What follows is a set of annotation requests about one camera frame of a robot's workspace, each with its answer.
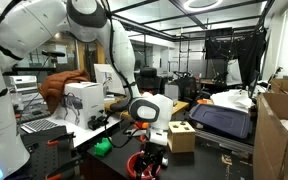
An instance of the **brown jacket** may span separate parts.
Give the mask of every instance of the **brown jacket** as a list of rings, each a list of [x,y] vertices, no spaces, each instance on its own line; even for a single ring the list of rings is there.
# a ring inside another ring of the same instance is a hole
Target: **brown jacket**
[[[85,70],[65,71],[46,77],[40,93],[47,103],[48,110],[53,113],[61,101],[65,84],[76,82],[90,82]]]

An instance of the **ceiling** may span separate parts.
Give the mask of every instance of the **ceiling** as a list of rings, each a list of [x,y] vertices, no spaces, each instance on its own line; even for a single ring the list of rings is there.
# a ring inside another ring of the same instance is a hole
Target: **ceiling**
[[[217,0],[196,0],[192,6],[205,6]],[[223,0],[208,10],[185,10],[186,0],[109,0],[113,17],[127,30],[178,41],[179,38],[204,39],[208,30],[232,28],[234,35],[259,29],[274,0]]]

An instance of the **monitor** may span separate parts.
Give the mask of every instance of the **monitor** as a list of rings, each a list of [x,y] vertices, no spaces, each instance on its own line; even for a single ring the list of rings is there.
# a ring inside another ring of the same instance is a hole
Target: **monitor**
[[[125,95],[122,82],[111,65],[94,64],[94,70],[97,83],[104,84],[104,82],[107,81],[108,78],[111,78],[111,80],[105,83],[108,87],[108,91]]]
[[[226,76],[226,85],[238,85],[242,84],[242,77],[240,66],[237,59],[229,60],[227,64],[227,76]]]
[[[256,70],[254,70],[252,76],[251,76],[251,82],[249,84],[248,87],[248,97],[252,99],[256,85],[257,85],[257,81],[260,77],[260,73]]]

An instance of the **white robotic arm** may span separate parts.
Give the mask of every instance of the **white robotic arm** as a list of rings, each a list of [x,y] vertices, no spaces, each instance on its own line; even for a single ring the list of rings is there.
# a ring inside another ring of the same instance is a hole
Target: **white robotic arm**
[[[111,39],[112,27],[114,38]],[[159,95],[143,98],[142,101],[154,104],[158,111],[138,104],[138,98],[142,97],[134,79],[135,58],[132,45],[123,26],[118,21],[107,19],[101,3],[96,0],[67,0],[66,4],[62,0],[23,1],[0,23],[0,178],[12,174],[29,159],[16,131],[16,120],[11,99],[5,91],[2,72],[56,33],[63,31],[71,32],[83,42],[99,40],[104,47],[107,61],[115,67],[123,85],[128,85],[126,93],[129,100],[132,100],[131,97],[137,98],[130,104],[133,117],[153,122],[151,127],[154,133],[151,133],[151,137],[156,136],[152,138],[155,139],[153,142],[166,145],[165,131],[171,118],[173,103]]]

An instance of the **wooden block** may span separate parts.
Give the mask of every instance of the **wooden block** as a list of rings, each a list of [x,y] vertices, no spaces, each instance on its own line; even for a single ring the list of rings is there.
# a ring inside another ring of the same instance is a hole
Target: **wooden block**
[[[195,130],[186,121],[169,123],[168,146],[172,153],[194,152]]]

